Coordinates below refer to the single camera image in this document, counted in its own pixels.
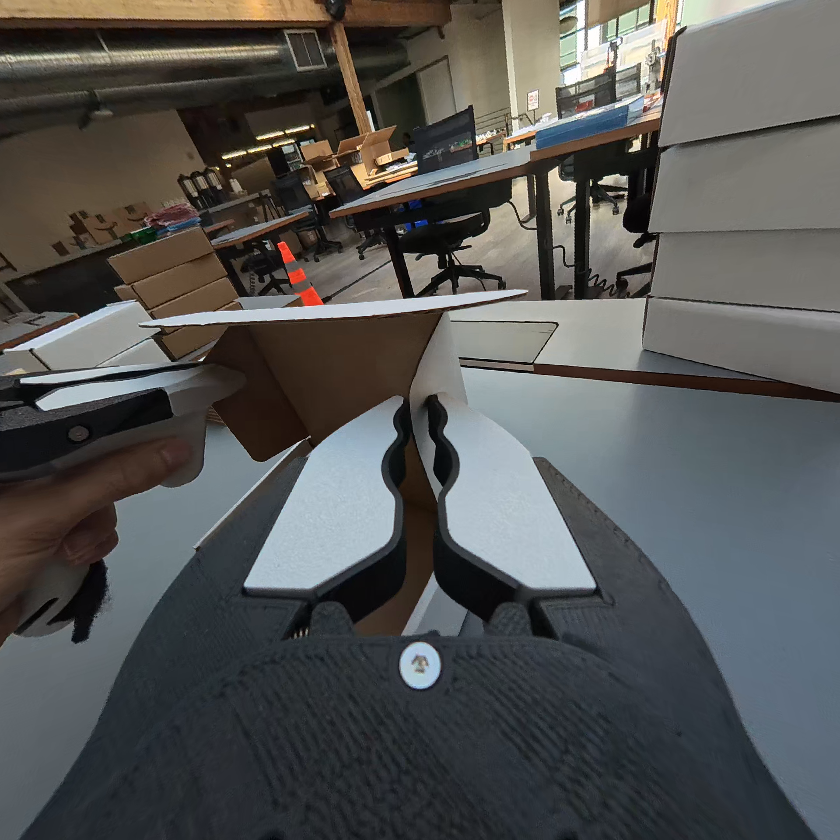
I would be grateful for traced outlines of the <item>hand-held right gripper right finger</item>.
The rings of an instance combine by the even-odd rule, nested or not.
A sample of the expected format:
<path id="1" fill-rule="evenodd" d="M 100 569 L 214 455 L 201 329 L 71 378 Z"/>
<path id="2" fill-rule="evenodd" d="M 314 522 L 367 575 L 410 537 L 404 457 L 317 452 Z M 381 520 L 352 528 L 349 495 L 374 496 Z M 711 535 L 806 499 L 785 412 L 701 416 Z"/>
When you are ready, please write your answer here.
<path id="1" fill-rule="evenodd" d="M 427 398 L 434 574 L 483 621 L 505 603 L 587 597 L 597 583 L 529 451 L 450 394 Z"/>

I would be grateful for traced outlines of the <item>open brown cardboard box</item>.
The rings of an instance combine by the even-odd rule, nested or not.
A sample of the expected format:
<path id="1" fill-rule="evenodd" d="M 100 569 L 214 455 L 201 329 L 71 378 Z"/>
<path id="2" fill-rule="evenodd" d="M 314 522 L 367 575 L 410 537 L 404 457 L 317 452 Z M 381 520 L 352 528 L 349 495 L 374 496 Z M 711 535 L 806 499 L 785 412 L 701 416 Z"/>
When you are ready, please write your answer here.
<path id="1" fill-rule="evenodd" d="M 405 179 L 417 172 L 417 163 L 409 161 L 407 148 L 392 149 L 391 137 L 395 130 L 393 125 L 342 140 L 333 158 L 339 166 L 349 166 L 365 191 Z"/>

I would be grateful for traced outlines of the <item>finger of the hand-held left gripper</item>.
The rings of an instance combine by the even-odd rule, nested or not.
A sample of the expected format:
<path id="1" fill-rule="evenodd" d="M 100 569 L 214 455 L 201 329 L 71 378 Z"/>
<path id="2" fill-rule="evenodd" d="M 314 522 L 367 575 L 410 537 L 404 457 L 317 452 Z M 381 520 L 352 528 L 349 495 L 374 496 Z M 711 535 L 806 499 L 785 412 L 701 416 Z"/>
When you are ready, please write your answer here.
<path id="1" fill-rule="evenodd" d="M 217 364 L 201 364 L 190 370 L 49 388 L 36 399 L 36 406 L 45 411 L 70 409 L 71 451 L 37 466 L 36 477 L 55 475 L 133 445 L 178 438 L 189 444 L 191 454 L 164 479 L 163 486 L 181 487 L 202 471 L 209 408 L 244 384 L 241 373 Z M 104 401 L 107 408 L 127 408 L 134 398 L 139 398 L 140 404 L 130 408 L 126 420 L 118 422 L 118 430 L 95 432 L 92 420 L 81 419 L 86 404 Z"/>
<path id="2" fill-rule="evenodd" d="M 126 380 L 146 375 L 190 370 L 200 365 L 200 363 L 132 364 L 102 366 L 86 370 L 21 374 L 18 377 L 18 385 L 43 386 L 49 389 L 88 382 Z"/>

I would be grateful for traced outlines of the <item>wooden post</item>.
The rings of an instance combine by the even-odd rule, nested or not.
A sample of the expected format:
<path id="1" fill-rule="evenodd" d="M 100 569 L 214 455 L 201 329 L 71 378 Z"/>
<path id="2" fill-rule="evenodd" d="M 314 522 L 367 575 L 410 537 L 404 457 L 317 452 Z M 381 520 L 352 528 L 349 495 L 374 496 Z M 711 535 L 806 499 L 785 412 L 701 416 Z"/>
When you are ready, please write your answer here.
<path id="1" fill-rule="evenodd" d="M 344 26 L 339 21 L 333 21 L 329 27 L 332 48 L 343 78 L 343 84 L 348 94 L 350 107 L 353 112 L 357 134 L 365 135 L 371 131 L 371 121 L 368 117 L 359 79 L 350 53 L 349 41 Z"/>

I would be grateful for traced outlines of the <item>black mesh office chair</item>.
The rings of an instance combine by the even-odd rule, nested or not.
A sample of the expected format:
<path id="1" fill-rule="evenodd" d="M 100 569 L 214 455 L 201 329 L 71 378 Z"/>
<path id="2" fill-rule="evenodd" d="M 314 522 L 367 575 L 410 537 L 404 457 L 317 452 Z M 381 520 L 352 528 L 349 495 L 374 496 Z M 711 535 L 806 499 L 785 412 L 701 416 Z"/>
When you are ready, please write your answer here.
<path id="1" fill-rule="evenodd" d="M 426 174 L 475 161 L 475 113 L 472 105 L 450 117 L 414 130 L 417 172 Z"/>
<path id="2" fill-rule="evenodd" d="M 637 63 L 616 70 L 609 66 L 603 73 L 575 82 L 570 86 L 556 89 L 556 105 L 560 119 L 569 118 L 578 112 L 600 108 L 625 98 L 636 96 L 642 91 L 642 66 Z M 559 167 L 560 179 L 574 181 L 574 158 L 563 160 Z M 609 202 L 613 215 L 620 213 L 618 201 L 613 193 L 627 193 L 627 189 L 618 186 L 606 186 L 591 181 L 591 200 L 593 205 Z"/>

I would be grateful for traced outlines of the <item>orange traffic cone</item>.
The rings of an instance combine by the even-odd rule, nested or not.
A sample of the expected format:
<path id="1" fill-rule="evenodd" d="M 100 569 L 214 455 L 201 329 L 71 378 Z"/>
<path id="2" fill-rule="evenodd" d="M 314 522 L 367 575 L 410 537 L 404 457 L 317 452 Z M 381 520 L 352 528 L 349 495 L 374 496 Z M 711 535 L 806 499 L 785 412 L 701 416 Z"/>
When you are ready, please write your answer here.
<path id="1" fill-rule="evenodd" d="M 307 277 L 304 269 L 298 263 L 291 249 L 284 241 L 280 241 L 277 248 L 282 257 L 283 266 L 287 273 L 290 287 L 293 293 L 299 298 L 301 305 L 306 307 L 319 307 L 323 305 L 320 295 Z"/>

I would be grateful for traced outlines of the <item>grey desk with black legs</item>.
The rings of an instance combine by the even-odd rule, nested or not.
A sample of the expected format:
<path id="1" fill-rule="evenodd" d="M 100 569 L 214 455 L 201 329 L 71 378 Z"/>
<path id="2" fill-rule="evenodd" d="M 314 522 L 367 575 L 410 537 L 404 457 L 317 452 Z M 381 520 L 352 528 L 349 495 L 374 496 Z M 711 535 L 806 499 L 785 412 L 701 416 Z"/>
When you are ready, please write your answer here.
<path id="1" fill-rule="evenodd" d="M 420 298 L 414 294 L 420 290 L 413 287 L 398 237 L 415 224 L 457 219 L 509 203 L 511 182 L 530 175 L 529 156 L 523 148 L 416 174 L 381 190 L 365 191 L 362 198 L 338 206 L 330 216 L 351 215 L 360 228 L 382 233 L 402 297 Z"/>
<path id="2" fill-rule="evenodd" d="M 247 298 L 250 295 L 233 265 L 235 252 L 238 249 L 242 249 L 248 243 L 259 243 L 264 240 L 267 241 L 270 234 L 299 222 L 308 216 L 309 211 L 300 210 L 296 213 L 286 215 L 278 219 L 237 229 L 211 241 L 213 251 L 218 255 L 220 261 L 226 269 L 227 276 L 236 289 L 239 297 Z"/>
<path id="3" fill-rule="evenodd" d="M 621 128 L 602 131 L 577 140 L 544 148 L 531 147 L 530 173 L 535 178 L 539 288 L 542 300 L 557 296 L 554 265 L 553 219 L 549 173 L 560 163 L 574 159 L 574 299 L 588 299 L 594 288 L 590 272 L 591 185 L 609 175 L 647 175 L 658 158 L 658 131 L 662 106 L 649 110 Z"/>

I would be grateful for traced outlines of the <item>white vent grille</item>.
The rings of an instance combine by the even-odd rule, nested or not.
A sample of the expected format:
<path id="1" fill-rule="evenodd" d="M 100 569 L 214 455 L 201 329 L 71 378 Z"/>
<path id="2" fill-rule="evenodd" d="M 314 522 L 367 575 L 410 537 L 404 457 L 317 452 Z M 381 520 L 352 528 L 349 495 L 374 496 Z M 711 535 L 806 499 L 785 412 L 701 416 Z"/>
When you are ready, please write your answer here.
<path id="1" fill-rule="evenodd" d="M 328 68 L 317 30 L 313 28 L 285 29 L 283 35 L 298 72 Z"/>

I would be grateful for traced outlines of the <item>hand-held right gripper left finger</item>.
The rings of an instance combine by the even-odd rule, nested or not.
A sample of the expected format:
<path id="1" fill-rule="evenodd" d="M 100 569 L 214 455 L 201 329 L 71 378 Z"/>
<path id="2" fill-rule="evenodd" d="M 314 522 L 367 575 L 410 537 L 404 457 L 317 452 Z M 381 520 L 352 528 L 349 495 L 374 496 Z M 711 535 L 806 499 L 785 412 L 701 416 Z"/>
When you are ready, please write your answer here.
<path id="1" fill-rule="evenodd" d="M 408 403 L 394 395 L 312 450 L 244 582 L 249 596 L 340 603 L 355 623 L 406 576 Z"/>

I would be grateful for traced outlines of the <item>person's left hand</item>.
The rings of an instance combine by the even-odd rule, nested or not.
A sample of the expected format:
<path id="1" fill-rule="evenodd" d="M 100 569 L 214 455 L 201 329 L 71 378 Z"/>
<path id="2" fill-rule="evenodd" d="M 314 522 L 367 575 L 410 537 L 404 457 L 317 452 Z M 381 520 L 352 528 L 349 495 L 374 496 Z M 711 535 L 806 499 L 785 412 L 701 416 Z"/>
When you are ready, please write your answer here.
<path id="1" fill-rule="evenodd" d="M 167 438 L 2 489 L 2 643 L 21 624 L 20 598 L 42 568 L 103 560 L 119 542 L 116 502 L 163 484 L 192 453 L 187 442 Z"/>

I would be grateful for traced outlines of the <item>blue flat tray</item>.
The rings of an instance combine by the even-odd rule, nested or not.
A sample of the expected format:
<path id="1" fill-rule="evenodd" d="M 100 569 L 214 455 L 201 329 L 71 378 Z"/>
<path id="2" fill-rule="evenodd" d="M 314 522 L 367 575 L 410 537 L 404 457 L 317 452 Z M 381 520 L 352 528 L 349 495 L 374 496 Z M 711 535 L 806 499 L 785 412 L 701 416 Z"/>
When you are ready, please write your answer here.
<path id="1" fill-rule="evenodd" d="M 618 130 L 639 119 L 644 112 L 644 94 L 625 98 L 600 108 L 577 112 L 570 117 L 545 123 L 535 133 L 534 147 L 543 150 L 554 145 Z"/>

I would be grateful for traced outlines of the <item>white folding cardboard box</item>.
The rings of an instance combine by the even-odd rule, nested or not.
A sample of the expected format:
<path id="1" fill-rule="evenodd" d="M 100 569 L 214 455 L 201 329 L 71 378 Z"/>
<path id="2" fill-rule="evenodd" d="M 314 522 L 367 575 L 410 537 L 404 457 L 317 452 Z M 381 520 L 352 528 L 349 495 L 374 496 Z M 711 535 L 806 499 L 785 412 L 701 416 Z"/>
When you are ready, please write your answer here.
<path id="1" fill-rule="evenodd" d="M 407 399 L 413 441 L 406 448 L 407 569 L 401 590 L 357 624 L 362 635 L 398 635 L 433 573 L 432 537 L 442 485 L 425 402 L 445 392 L 467 402 L 446 311 L 524 298 L 525 290 L 454 296 L 206 311 L 165 318 L 162 330 L 225 328 L 205 362 L 245 375 L 215 404 L 253 460 L 305 437 L 312 445 L 386 398 Z"/>

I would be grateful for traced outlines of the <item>metal air duct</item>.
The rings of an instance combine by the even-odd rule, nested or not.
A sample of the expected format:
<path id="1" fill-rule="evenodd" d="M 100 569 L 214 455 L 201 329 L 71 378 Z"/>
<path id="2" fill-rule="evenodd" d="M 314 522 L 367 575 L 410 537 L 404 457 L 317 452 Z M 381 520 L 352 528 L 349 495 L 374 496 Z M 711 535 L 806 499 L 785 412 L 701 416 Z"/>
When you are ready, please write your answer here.
<path id="1" fill-rule="evenodd" d="M 66 29 L 2 32 L 2 121 L 75 122 L 342 81 L 333 46 L 326 70 L 298 72 L 280 29 Z"/>

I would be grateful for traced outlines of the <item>stack of coloured packets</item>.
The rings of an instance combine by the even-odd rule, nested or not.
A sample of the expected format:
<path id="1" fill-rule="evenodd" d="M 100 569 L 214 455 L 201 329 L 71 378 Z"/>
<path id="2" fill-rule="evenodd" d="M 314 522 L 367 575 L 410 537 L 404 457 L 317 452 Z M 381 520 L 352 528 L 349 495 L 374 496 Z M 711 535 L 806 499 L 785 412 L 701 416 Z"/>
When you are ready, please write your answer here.
<path id="1" fill-rule="evenodd" d="M 190 203 L 174 203 L 147 214 L 145 226 L 155 231 L 156 237 L 180 233 L 188 228 L 200 227 L 200 213 Z"/>

